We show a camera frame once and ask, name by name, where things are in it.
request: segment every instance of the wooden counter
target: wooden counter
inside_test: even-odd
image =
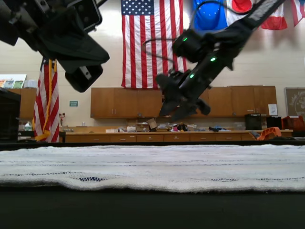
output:
[[[204,142],[204,141],[251,141],[250,131],[194,131],[194,132],[137,132],[105,133],[76,132],[66,133],[67,143],[91,142]],[[282,130],[283,137],[291,137],[292,130]]]

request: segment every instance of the white towel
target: white towel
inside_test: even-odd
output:
[[[0,151],[0,185],[181,193],[305,191],[305,146],[95,146]]]

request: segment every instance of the wooden cabinet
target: wooden cabinet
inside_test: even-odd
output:
[[[163,140],[165,142],[189,142],[190,136],[188,134],[170,134],[164,135]]]
[[[138,90],[138,117],[159,117],[162,104],[160,90]]]
[[[17,88],[12,88],[12,89],[8,89],[9,92],[14,92],[16,94],[21,94],[21,89],[17,89]]]
[[[21,89],[20,119],[31,120],[34,118],[36,93],[36,88]]]
[[[234,116],[255,113],[254,90],[252,86],[232,87],[232,106]]]
[[[216,134],[217,141],[241,141],[240,134]]]
[[[114,114],[116,118],[133,118],[138,115],[138,91],[132,89],[114,89]]]
[[[274,86],[213,87],[200,96],[210,107],[207,117],[244,117],[247,114],[269,115],[269,104],[276,104]],[[92,88],[92,118],[159,117],[162,107],[160,90]],[[206,117],[198,114],[191,117]]]
[[[91,89],[91,118],[114,116],[114,88]]]
[[[135,135],[111,135],[110,142],[136,142]]]
[[[163,135],[138,135],[137,142],[163,142]]]
[[[269,104],[277,104],[276,91],[274,86],[254,87],[255,112],[269,116]]]
[[[236,116],[261,114],[269,116],[268,104],[276,104],[274,86],[234,86],[232,87],[233,112]]]
[[[216,134],[191,134],[191,142],[214,142],[216,141]]]
[[[66,135],[66,142],[68,143],[105,143],[110,142],[109,135]]]
[[[212,87],[208,93],[211,112],[209,117],[232,116],[232,99],[230,87]]]
[[[209,105],[209,89],[206,89],[199,98],[204,100],[205,103]],[[197,109],[197,114],[194,114],[191,117],[206,117],[206,115],[203,115],[200,110]]]

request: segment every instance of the black cable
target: black cable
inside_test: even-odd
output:
[[[248,10],[246,12],[243,12],[243,13],[239,13],[239,12],[236,12],[234,11],[233,9],[227,7],[226,5],[224,5],[222,2],[218,2],[218,1],[214,1],[214,0],[207,0],[207,1],[203,1],[201,2],[196,10],[194,11],[193,15],[192,15],[192,19],[190,21],[190,26],[189,26],[189,29],[191,28],[191,25],[193,24],[193,21],[194,21],[194,18],[195,18],[195,15],[197,14],[198,10],[200,9],[200,7],[202,7],[204,4],[207,4],[207,3],[216,3],[216,4],[219,4],[221,6],[223,6],[224,8],[228,9],[229,11],[231,11],[232,13],[235,13],[237,15],[246,15],[248,14],[251,10]],[[172,59],[168,59],[167,57],[164,57],[164,56],[159,56],[157,54],[152,54],[151,52],[147,52],[146,50],[146,44],[149,43],[149,42],[154,42],[154,41],[175,41],[177,38],[174,38],[174,39],[169,39],[169,38],[154,38],[154,39],[150,39],[150,40],[147,40],[145,41],[143,44],[142,44],[142,51],[144,51],[146,54],[149,54],[151,56],[154,56],[154,57],[157,57],[157,58],[161,58],[163,60],[168,60],[168,61],[171,61],[173,62],[173,68],[175,69],[175,63]]]
[[[169,58],[167,58],[167,57],[164,57],[164,56],[159,56],[159,55],[157,55],[157,54],[153,54],[153,53],[151,53],[151,52],[148,52],[147,50],[146,50],[146,44],[147,43],[149,43],[149,42],[154,42],[154,41],[175,41],[176,40],[176,38],[175,39],[169,39],[169,38],[154,38],[154,39],[150,39],[150,40],[147,40],[147,41],[145,41],[143,44],[142,44],[142,51],[144,51],[146,54],[149,54],[149,55],[151,55],[151,56],[153,56],[153,57],[157,57],[157,58],[161,58],[161,59],[163,59],[163,60],[167,60],[167,61],[170,61],[170,62],[172,62],[173,63],[173,69],[175,69],[175,63],[174,63],[174,61],[172,60],[172,59],[169,59]]]

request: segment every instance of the flag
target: flag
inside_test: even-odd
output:
[[[125,88],[158,88],[157,74],[173,63],[141,51],[149,39],[174,39],[183,32],[183,0],[121,0],[123,33],[123,80]],[[186,60],[173,54],[172,41],[146,45],[154,55],[173,59],[177,70],[186,71]]]
[[[232,10],[238,13],[244,13],[249,11],[252,8],[253,3],[255,3],[254,0],[226,0],[227,7],[231,8]],[[228,9],[226,10],[226,15],[227,15],[226,20],[228,26],[245,16],[245,15],[238,15],[236,13],[233,13]]]
[[[247,12],[252,8],[254,0],[217,0],[236,12]],[[202,3],[202,0],[193,0],[193,10]],[[217,3],[207,3],[200,7],[195,15],[194,28],[200,31],[222,30],[245,15],[238,15],[224,9]]]
[[[34,106],[35,139],[59,142],[59,122],[57,62],[43,58]]]
[[[294,26],[296,26],[302,18],[305,18],[304,2],[305,0],[291,0]]]
[[[193,10],[198,8],[202,0],[193,0]],[[197,11],[194,19],[194,28],[199,31],[222,30],[228,26],[224,7],[217,3],[206,3]]]
[[[284,4],[280,5],[274,13],[270,15],[262,24],[262,29],[265,30],[283,30],[287,28],[287,23],[284,17]]]

